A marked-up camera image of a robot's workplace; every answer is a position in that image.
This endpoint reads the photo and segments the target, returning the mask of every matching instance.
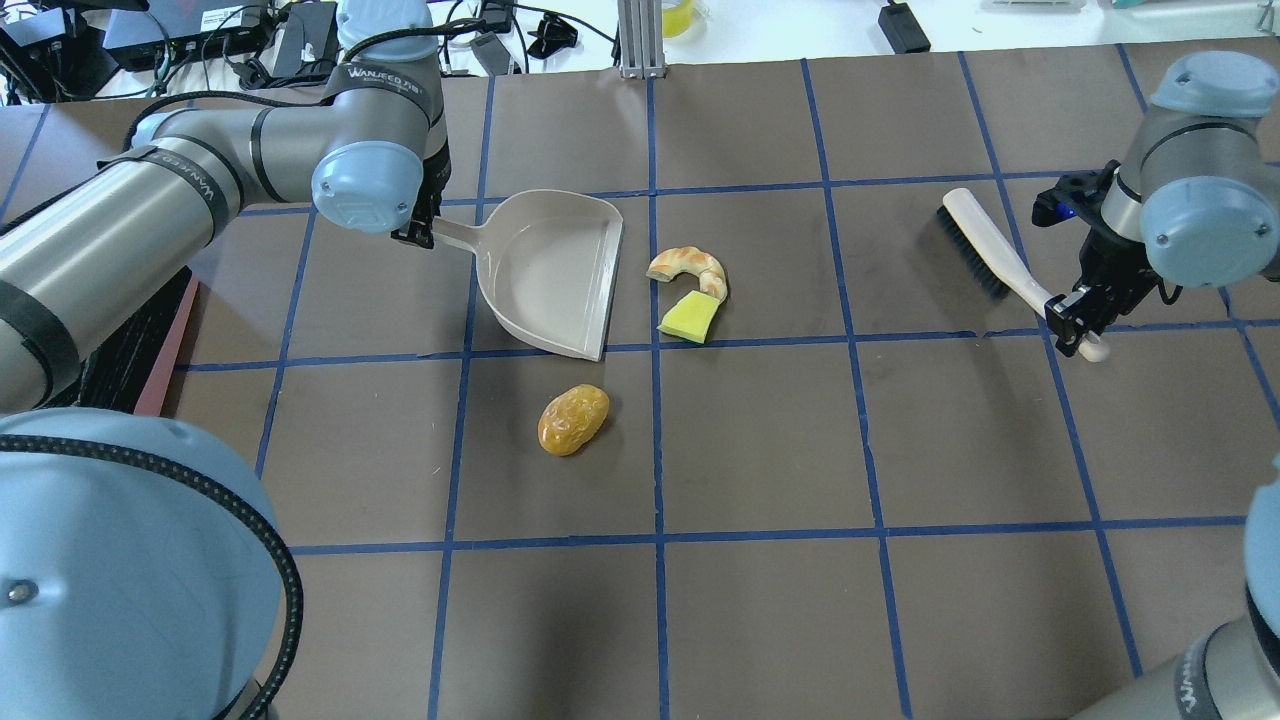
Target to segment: black clip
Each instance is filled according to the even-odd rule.
[[[556,13],[544,13],[541,22],[538,23],[538,29],[529,36],[538,38],[529,46],[529,56],[539,60],[545,60],[566,47],[577,45],[577,28]]]

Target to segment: white dustpan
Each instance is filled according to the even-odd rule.
[[[603,200],[529,190],[480,227],[434,218],[442,242],[476,256],[485,302],[517,340],[599,360],[618,274],[622,214]]]

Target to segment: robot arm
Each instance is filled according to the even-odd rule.
[[[1064,176],[1032,222],[1079,217],[1091,231],[1080,279],[1046,304],[1057,347],[1073,355],[1155,288],[1224,287],[1249,275],[1280,281],[1280,169],[1262,161],[1258,122],[1280,76],[1239,53],[1188,55],[1169,69],[1124,164]]]
[[[420,0],[342,3],[346,47],[413,27],[431,27]],[[0,414],[70,384],[246,205],[314,201],[339,225],[430,247],[449,177],[436,46],[369,46],[316,106],[151,115],[132,150],[0,237]]]

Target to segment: white brush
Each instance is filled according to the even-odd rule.
[[[966,187],[959,187],[942,196],[942,208],[956,224],[956,228],[969,241],[973,250],[986,263],[1000,282],[1018,293],[1041,318],[1044,316],[1044,304],[1052,297],[1041,287],[1032,272],[1023,264],[1018,251],[991,220],[978,199]],[[1079,347],[1080,356],[1089,363],[1101,363],[1111,355],[1111,347],[1096,333],[1085,333]]]

